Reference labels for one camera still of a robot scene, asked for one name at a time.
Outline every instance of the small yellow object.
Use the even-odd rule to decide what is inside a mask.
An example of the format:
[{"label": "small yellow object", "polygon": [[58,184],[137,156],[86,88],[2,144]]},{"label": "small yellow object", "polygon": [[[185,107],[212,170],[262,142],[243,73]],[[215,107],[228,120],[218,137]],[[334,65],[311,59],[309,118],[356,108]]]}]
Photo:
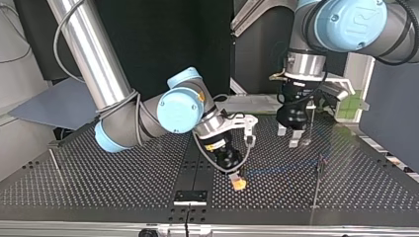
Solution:
[{"label": "small yellow object", "polygon": [[231,183],[233,184],[233,187],[236,191],[244,190],[246,189],[246,186],[247,186],[247,182],[243,179],[231,181]]},{"label": "small yellow object", "polygon": [[206,100],[206,95],[204,94],[204,92],[200,92],[200,94],[198,95],[198,99],[201,102],[204,102]]},{"label": "small yellow object", "polygon": [[206,145],[206,150],[213,152],[214,151],[214,146],[213,145]]}]

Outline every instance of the metal post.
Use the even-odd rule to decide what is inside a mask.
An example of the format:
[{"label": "metal post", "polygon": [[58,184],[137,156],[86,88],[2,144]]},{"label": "metal post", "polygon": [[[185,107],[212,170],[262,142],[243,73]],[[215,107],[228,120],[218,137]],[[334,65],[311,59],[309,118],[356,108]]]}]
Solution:
[{"label": "metal post", "polygon": [[[47,1],[61,22],[79,0]],[[118,103],[132,92],[93,0],[86,0],[75,11],[63,34],[98,109]]]}]

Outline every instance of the blue joint cap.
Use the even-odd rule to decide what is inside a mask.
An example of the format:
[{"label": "blue joint cap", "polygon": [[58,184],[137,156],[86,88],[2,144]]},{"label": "blue joint cap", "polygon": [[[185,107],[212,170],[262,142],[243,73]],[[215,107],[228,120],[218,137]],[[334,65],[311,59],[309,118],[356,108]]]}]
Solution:
[{"label": "blue joint cap", "polygon": [[99,121],[95,126],[95,138],[98,144],[102,147],[102,149],[116,153],[124,150],[129,150],[129,147],[123,147],[115,143],[104,131],[102,126],[102,122]]},{"label": "blue joint cap", "polygon": [[190,67],[167,80],[167,85],[170,89],[173,89],[182,82],[193,78],[203,79],[203,77],[200,75],[200,73],[198,73],[195,67]]},{"label": "blue joint cap", "polygon": [[204,102],[200,95],[186,87],[178,87],[164,94],[157,106],[157,117],[164,129],[173,133],[188,132],[200,122]]},{"label": "blue joint cap", "polygon": [[311,3],[316,3],[316,2],[320,2],[321,0],[298,0],[298,5],[296,6],[296,9],[300,9],[301,7],[311,4]]},{"label": "blue joint cap", "polygon": [[386,21],[387,8],[382,0],[328,1],[317,14],[314,32],[330,50],[356,51],[373,43]]}]

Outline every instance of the screw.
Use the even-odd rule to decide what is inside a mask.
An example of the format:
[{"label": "screw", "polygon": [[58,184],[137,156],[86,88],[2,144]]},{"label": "screw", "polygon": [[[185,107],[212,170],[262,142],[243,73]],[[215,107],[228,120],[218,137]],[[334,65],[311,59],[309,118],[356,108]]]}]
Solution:
[{"label": "screw", "polygon": [[337,21],[339,21],[339,16],[335,14],[335,15],[332,16],[331,20],[332,20],[332,22],[337,22]]}]

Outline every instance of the robotic arm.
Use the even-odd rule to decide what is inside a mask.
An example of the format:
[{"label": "robotic arm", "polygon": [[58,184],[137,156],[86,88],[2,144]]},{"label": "robotic arm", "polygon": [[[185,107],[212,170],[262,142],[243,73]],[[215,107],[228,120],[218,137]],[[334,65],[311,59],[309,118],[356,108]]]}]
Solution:
[{"label": "robotic arm", "polygon": [[[94,1],[48,0],[48,4],[59,22],[58,29],[63,28],[74,59],[101,113],[95,132],[96,140],[104,150],[120,152],[167,132],[192,130],[204,156],[229,176],[235,189],[245,188],[240,168],[256,140],[253,127],[258,120],[255,117],[229,117],[225,111],[220,111],[203,78],[193,67],[169,79],[167,93],[142,102],[126,80]],[[245,130],[248,151],[244,158],[231,144],[230,131],[235,128]],[[206,151],[213,153],[215,161],[209,158],[200,143]]]},{"label": "robotic arm", "polygon": [[327,78],[327,51],[371,55],[388,65],[419,61],[419,2],[299,0],[283,85],[280,127],[301,135],[308,101]]}]

